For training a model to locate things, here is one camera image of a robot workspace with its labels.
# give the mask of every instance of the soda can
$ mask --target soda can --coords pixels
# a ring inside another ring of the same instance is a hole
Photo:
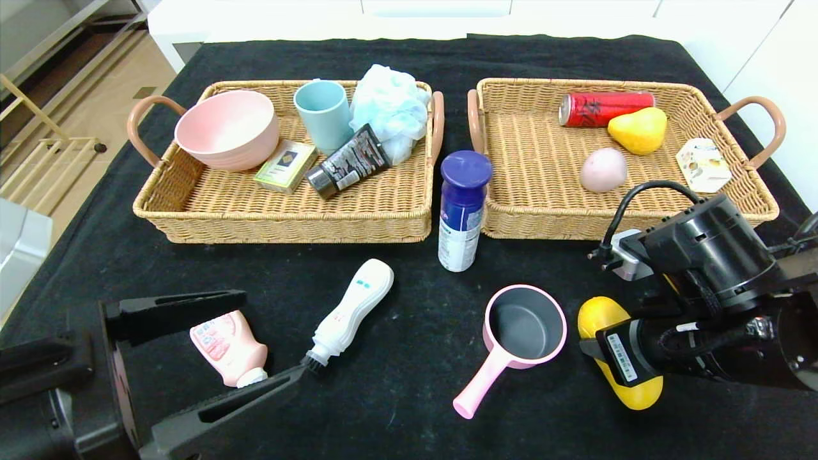
[[[571,92],[563,96],[559,120],[570,128],[600,128],[620,115],[655,106],[649,92]]]

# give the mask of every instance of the black tablecloth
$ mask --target black tablecloth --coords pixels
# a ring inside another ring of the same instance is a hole
[[[208,44],[166,94],[191,106],[218,80],[359,79],[372,63],[443,91],[441,158],[470,148],[465,94],[485,77],[681,82],[700,88],[717,110],[727,106],[678,43],[645,37]],[[164,151],[175,123],[176,115],[156,109],[141,132]],[[727,124],[749,155],[761,150],[744,123]],[[278,372],[312,346],[316,325],[362,262],[376,257],[395,272],[392,291],[349,349],[290,404],[247,421],[233,458],[818,458],[815,394],[670,376],[654,407],[624,408],[579,351],[577,311],[593,295],[633,306],[650,285],[600,273],[584,257],[590,242],[482,237],[464,273],[440,266],[437,222],[426,241],[409,245],[176,245],[131,211],[150,171],[130,144],[122,149],[31,282],[2,332],[4,345],[56,333],[67,311],[97,300],[238,288],[249,293],[243,311],[270,347],[269,370]],[[773,244],[807,210],[775,165],[767,162],[761,174],[781,206],[781,216],[758,229]],[[563,305],[569,342],[551,363],[506,371],[466,421],[452,398],[486,356],[483,309],[494,291],[516,282],[541,286]],[[185,333],[125,359],[143,435],[226,390]]]

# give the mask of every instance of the white cap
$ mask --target white cap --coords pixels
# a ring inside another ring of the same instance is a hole
[[[241,388],[243,386],[251,385],[257,382],[260,382],[267,378],[267,372],[264,371],[262,368],[252,368],[249,371],[245,372],[244,375],[239,377],[239,380],[236,381],[236,387]]]
[[[312,359],[315,359],[316,361],[321,363],[322,366],[326,366],[327,362],[330,360],[330,356],[338,356],[338,355],[339,355],[338,352],[333,354],[332,350],[326,348],[324,346],[324,344],[322,344],[319,341],[316,341],[315,345],[312,348],[312,350],[309,350],[307,352],[307,356],[309,356]]]

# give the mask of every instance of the small white box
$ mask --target small white box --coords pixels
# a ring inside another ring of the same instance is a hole
[[[730,166],[711,139],[690,139],[676,154],[676,162],[694,192],[716,193],[733,178]]]

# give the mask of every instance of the blue cap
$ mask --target blue cap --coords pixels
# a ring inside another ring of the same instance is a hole
[[[471,150],[454,151],[440,166],[443,180],[458,188],[481,188],[492,178],[492,162]]]

